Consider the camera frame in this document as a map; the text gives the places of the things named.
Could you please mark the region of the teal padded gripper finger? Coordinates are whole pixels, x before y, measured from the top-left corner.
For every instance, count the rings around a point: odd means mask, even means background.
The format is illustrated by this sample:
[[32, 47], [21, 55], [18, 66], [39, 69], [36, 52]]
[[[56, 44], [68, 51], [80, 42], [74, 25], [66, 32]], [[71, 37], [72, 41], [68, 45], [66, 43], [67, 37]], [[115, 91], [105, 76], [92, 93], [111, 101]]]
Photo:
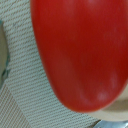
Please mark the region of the teal padded gripper finger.
[[7, 66], [9, 60], [10, 55], [4, 33], [3, 22], [0, 20], [0, 84], [3, 84], [8, 76]]

